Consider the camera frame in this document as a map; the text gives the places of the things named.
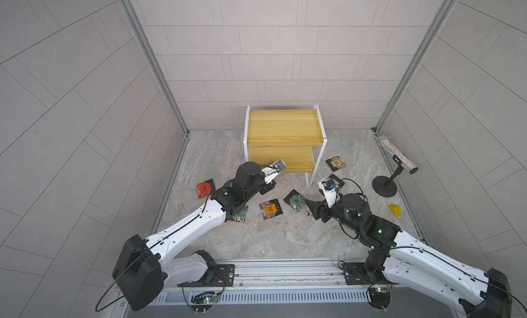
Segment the right circuit board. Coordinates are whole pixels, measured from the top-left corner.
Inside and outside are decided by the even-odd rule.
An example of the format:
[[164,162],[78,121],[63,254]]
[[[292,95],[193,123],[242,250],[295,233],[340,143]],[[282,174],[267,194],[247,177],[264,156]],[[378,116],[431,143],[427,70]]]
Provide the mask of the right circuit board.
[[391,290],[388,287],[372,285],[366,291],[368,304],[381,311],[386,311],[391,304]]

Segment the orange label tea bag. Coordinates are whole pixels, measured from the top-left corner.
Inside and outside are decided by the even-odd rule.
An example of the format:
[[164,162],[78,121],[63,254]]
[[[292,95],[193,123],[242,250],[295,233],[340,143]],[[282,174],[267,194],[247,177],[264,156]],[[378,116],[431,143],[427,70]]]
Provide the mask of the orange label tea bag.
[[283,214],[283,210],[280,206],[278,199],[272,199],[269,201],[259,203],[259,209],[262,213],[264,220],[269,220],[273,217]]

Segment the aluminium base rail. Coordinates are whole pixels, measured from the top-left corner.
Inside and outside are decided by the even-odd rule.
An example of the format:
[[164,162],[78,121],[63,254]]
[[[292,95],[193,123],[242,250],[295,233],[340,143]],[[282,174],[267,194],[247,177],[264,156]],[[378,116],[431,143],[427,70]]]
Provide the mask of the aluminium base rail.
[[447,305],[458,305],[462,297],[452,282],[444,282],[422,268],[398,262],[394,257],[387,258],[384,264],[380,267],[371,259],[363,263],[264,260],[219,264],[208,252],[199,250],[166,264],[161,263],[158,254],[122,259],[116,264],[113,277],[133,311],[153,302],[163,289],[174,287],[399,284]]

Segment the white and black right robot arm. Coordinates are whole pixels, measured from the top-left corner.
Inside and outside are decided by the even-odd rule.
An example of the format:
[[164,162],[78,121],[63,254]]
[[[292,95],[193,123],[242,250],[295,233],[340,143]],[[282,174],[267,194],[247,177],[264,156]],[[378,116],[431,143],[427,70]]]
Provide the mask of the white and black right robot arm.
[[335,219],[369,247],[364,276],[372,284],[406,286],[465,317],[510,317],[513,297],[507,276],[470,267],[427,246],[398,225],[374,215],[359,193],[334,204],[306,200],[316,220]]

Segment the red label tea bag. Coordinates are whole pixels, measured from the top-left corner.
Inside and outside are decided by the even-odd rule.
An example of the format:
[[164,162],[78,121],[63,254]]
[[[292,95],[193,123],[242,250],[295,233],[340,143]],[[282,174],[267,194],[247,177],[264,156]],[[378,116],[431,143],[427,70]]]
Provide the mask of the red label tea bag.
[[208,179],[196,185],[197,198],[206,198],[215,191],[215,184],[213,179]]

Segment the teal label tea bag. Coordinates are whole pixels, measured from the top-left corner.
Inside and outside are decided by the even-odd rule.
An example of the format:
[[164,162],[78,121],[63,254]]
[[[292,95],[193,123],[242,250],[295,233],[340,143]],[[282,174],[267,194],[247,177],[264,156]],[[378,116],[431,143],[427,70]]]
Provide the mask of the teal label tea bag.
[[284,201],[286,204],[289,205],[289,207],[291,207],[296,212],[300,212],[301,210],[305,210],[307,208],[307,205],[305,203],[305,197],[303,197],[303,195],[295,189],[291,190],[286,195]]

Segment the yellow block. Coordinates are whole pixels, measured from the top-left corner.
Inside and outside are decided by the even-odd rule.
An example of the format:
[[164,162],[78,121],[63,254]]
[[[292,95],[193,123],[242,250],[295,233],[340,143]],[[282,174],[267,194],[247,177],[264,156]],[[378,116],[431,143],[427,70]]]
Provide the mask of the yellow block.
[[388,204],[388,209],[394,214],[396,217],[402,216],[402,209],[400,206],[396,204]]

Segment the wooden two-tier shelf white frame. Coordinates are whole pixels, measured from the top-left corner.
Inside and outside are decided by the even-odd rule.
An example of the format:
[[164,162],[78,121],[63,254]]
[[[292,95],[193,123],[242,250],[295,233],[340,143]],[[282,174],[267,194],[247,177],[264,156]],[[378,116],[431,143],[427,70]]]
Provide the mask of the wooden two-tier shelf white frame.
[[283,160],[289,173],[304,173],[314,183],[327,145],[321,112],[312,109],[253,110],[246,107],[244,157],[262,165]]

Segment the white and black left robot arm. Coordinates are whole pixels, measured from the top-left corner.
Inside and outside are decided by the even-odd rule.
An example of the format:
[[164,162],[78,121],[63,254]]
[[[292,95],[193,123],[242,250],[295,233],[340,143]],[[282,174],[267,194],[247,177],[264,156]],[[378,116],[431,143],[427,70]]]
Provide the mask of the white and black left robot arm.
[[283,160],[271,165],[245,162],[233,179],[179,222],[146,238],[138,234],[130,237],[112,277],[131,310],[145,308],[171,286],[210,285],[218,265],[208,252],[199,250],[184,258],[178,258],[178,254],[203,234],[232,220],[257,193],[263,195],[274,189],[275,178],[285,168]]

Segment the yellow label tea bag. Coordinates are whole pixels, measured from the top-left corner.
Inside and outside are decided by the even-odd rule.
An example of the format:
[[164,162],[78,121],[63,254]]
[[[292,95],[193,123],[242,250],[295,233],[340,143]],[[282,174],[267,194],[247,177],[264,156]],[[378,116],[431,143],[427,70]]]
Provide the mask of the yellow label tea bag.
[[331,179],[331,183],[335,184],[337,188],[342,188],[345,185],[345,182],[343,179],[340,179],[338,176],[331,174],[329,177]]

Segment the left circuit board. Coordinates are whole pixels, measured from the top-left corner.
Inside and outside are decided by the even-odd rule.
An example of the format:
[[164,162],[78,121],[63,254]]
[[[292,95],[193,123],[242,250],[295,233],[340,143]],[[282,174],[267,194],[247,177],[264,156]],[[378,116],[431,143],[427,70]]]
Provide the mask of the left circuit board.
[[212,291],[199,293],[191,297],[190,308],[195,315],[198,313],[203,313],[205,315],[214,304],[218,303],[219,299],[220,296]]

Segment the circuit board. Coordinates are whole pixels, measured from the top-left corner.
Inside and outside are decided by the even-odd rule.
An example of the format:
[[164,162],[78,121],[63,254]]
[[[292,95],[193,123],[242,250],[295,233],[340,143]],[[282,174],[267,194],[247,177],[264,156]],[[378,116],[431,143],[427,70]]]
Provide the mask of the circuit board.
[[203,313],[205,315],[214,304],[218,303],[219,299],[220,296],[212,291],[199,293],[191,297],[190,308],[195,315],[198,313]]
[[381,311],[386,311],[391,304],[391,290],[388,287],[372,285],[366,291],[368,304]]

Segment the floral pattern tea bag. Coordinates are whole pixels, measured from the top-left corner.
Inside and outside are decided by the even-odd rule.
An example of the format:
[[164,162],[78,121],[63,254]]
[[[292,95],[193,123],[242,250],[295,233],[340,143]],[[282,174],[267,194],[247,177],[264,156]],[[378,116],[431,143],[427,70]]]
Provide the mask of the floral pattern tea bag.
[[344,160],[340,156],[331,157],[327,159],[325,162],[332,171],[338,171],[347,166]]

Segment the dark teal floral tea bag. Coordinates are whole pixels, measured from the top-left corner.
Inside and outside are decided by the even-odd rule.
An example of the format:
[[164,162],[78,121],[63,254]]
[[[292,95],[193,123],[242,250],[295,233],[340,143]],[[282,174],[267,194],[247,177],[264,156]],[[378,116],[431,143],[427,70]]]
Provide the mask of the dark teal floral tea bag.
[[247,212],[248,212],[248,206],[245,206],[243,209],[241,209],[240,212],[233,215],[231,220],[234,222],[238,222],[238,223],[245,223]]

